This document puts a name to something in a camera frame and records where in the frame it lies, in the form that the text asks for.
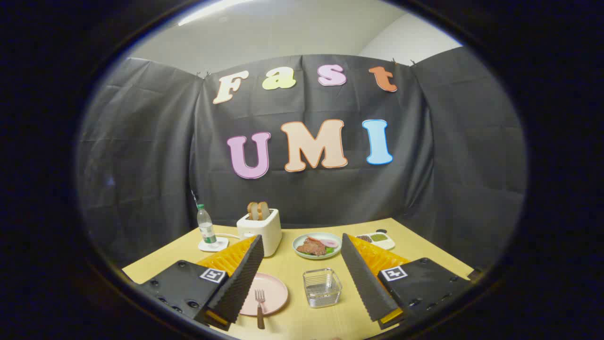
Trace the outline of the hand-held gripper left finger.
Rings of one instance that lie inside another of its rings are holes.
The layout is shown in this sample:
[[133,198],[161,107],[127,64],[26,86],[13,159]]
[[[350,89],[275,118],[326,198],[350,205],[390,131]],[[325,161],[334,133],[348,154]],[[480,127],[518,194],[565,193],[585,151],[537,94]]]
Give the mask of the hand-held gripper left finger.
[[228,331],[264,256],[263,239],[256,235],[198,263],[178,260],[139,286],[175,312]]

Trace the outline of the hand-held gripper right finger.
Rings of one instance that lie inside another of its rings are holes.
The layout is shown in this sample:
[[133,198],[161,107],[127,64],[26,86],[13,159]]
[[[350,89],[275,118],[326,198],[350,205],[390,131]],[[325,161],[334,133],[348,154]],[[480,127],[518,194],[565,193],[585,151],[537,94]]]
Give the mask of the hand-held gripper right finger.
[[349,234],[342,236],[341,254],[369,318],[381,329],[412,327],[472,286],[430,258],[408,261]]

